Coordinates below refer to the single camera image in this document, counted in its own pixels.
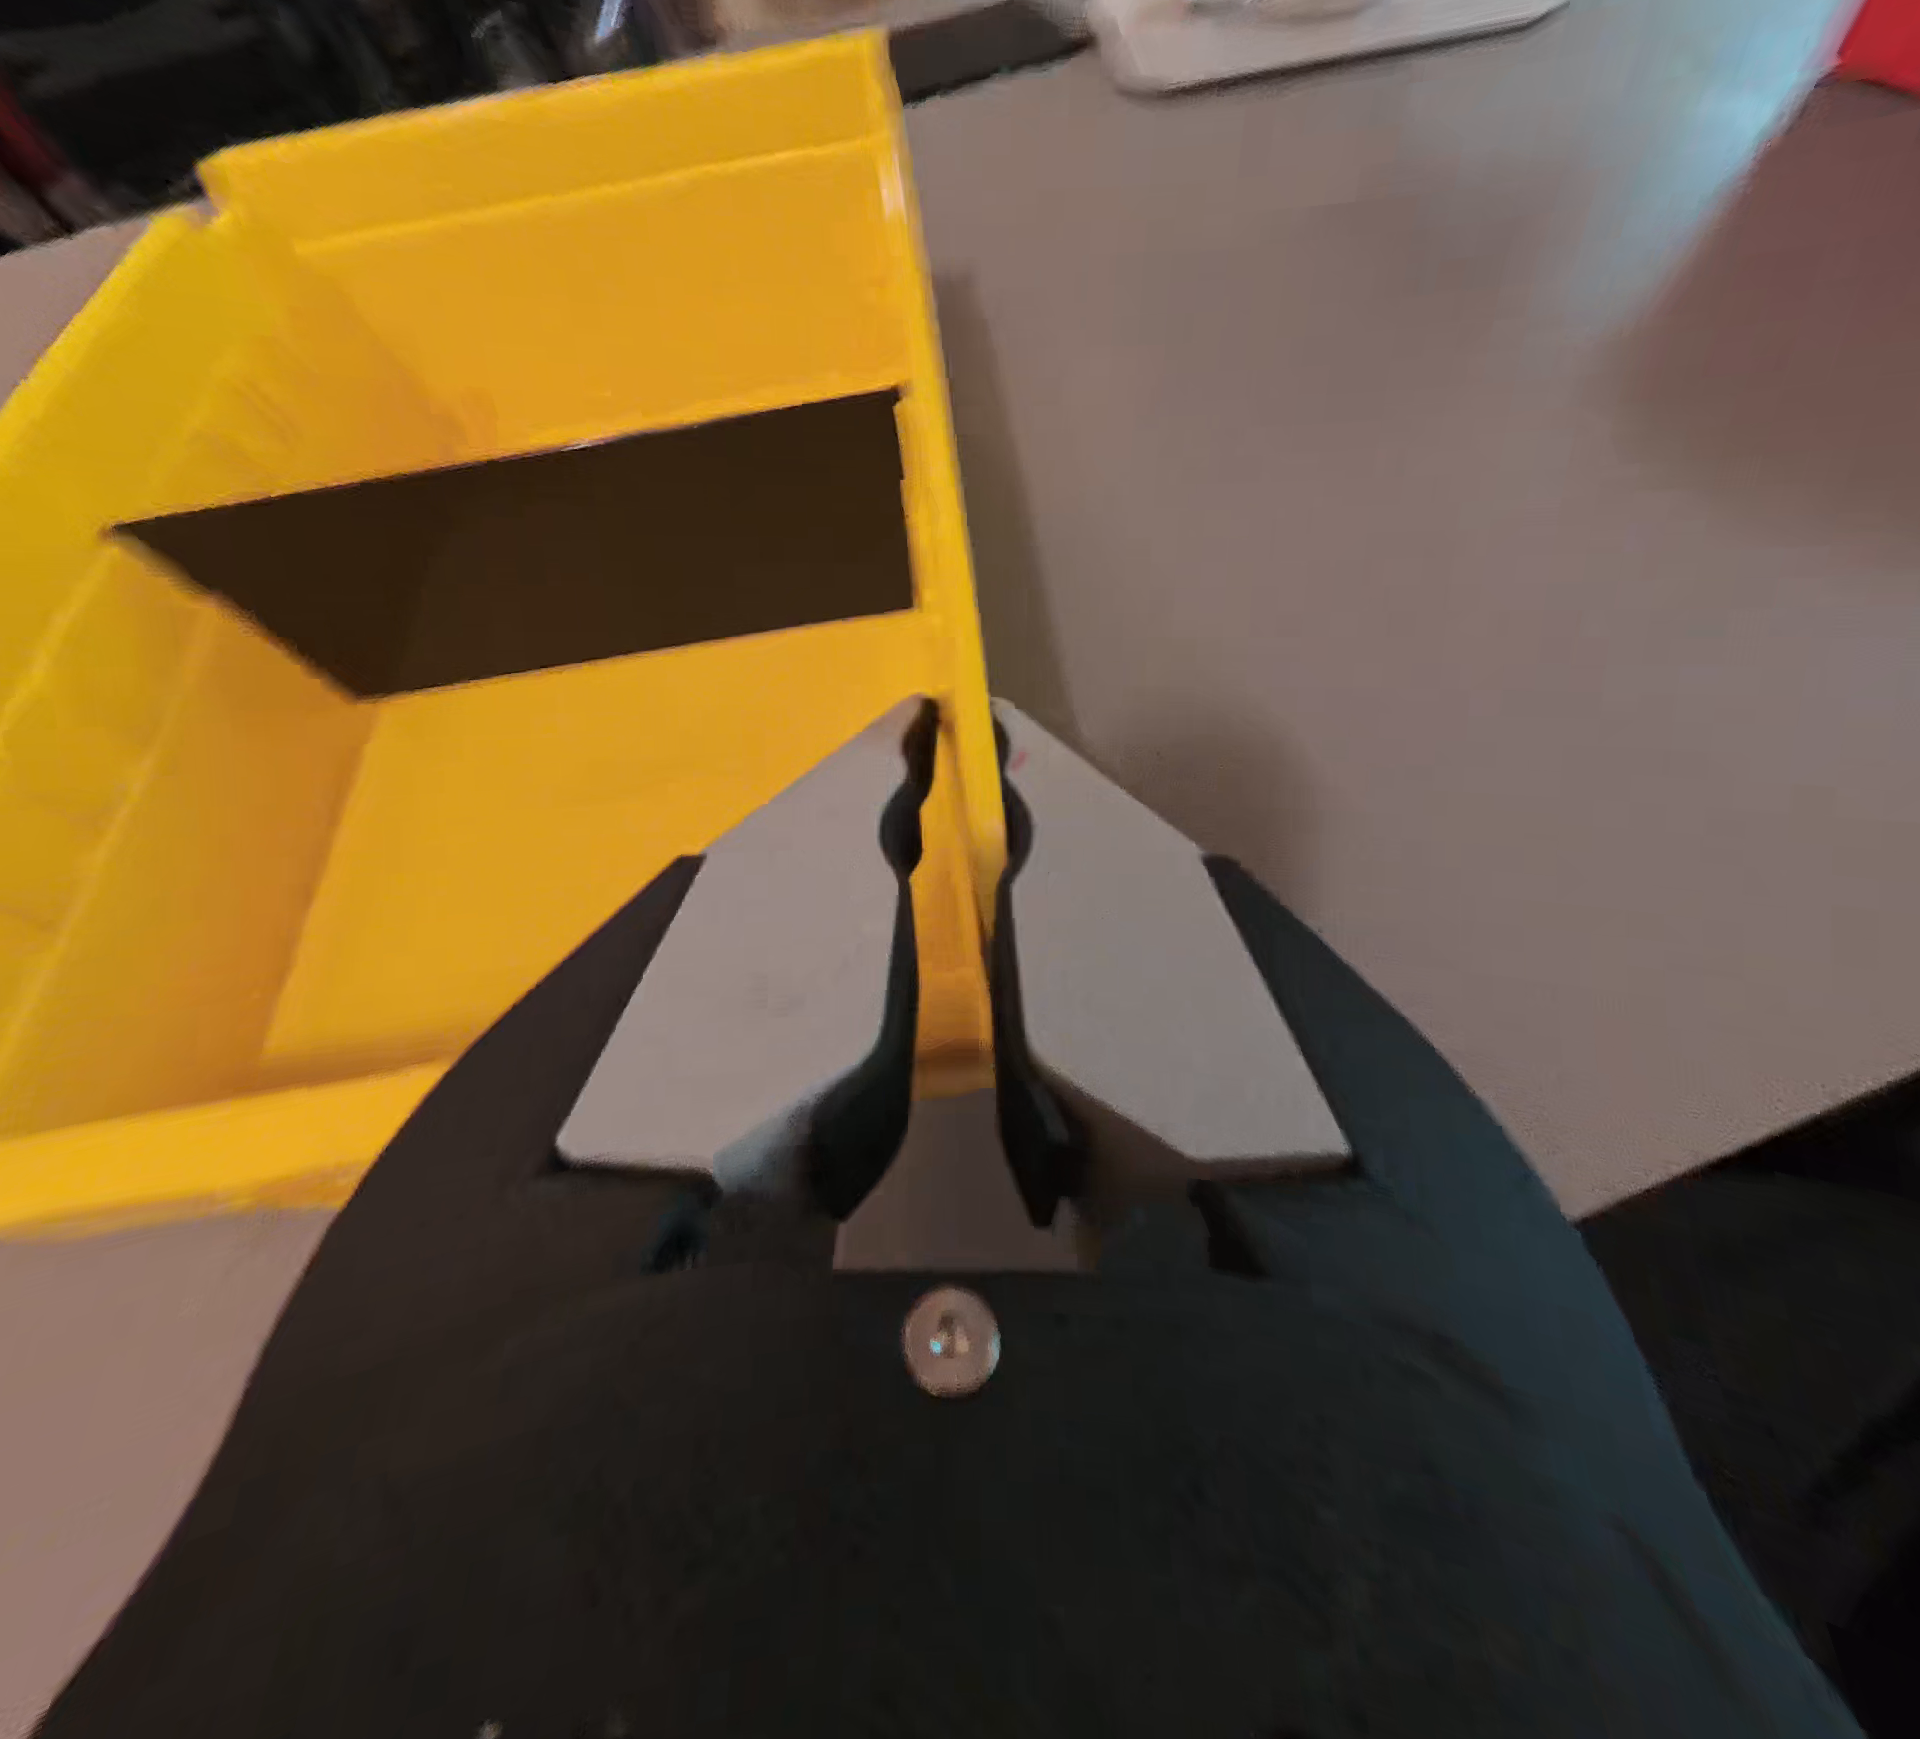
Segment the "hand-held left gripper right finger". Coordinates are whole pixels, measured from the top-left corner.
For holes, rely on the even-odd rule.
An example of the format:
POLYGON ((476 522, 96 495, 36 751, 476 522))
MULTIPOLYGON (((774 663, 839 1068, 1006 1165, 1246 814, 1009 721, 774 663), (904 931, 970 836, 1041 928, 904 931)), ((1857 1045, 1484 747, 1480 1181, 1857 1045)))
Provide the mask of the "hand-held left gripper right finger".
POLYGON ((1009 699, 982 959, 991 1117, 1025 1225, 1352 1165, 1208 856, 1009 699))

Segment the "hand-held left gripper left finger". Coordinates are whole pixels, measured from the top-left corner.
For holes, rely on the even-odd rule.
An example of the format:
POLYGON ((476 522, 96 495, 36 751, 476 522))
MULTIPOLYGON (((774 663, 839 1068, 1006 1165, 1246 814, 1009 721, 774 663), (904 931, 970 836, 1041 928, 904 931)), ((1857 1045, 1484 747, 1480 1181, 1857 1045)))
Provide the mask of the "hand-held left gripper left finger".
POLYGON ((567 1166, 861 1207, 908 1128, 937 740, 904 699, 708 847, 559 1128, 567 1166))

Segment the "yellow plastic bin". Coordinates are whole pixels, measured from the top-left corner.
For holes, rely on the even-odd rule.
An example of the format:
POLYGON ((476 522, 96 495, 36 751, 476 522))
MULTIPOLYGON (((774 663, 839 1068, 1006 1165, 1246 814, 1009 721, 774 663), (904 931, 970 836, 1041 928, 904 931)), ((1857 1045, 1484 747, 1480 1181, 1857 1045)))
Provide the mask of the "yellow plastic bin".
POLYGON ((940 740, 915 1085, 1004 859, 884 36, 235 146, 4 407, 4 1234, 333 1205, 502 1012, 890 707, 940 740), (355 699, 110 538, 893 392, 911 609, 355 699))

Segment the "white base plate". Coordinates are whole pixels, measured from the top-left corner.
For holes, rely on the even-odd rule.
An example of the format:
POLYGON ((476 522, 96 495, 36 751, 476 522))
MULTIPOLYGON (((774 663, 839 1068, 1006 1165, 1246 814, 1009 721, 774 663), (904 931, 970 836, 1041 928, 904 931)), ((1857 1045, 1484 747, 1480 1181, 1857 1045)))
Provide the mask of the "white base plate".
POLYGON ((1125 95, 1227 89, 1523 32, 1571 0, 1089 0, 1084 24, 1125 95))

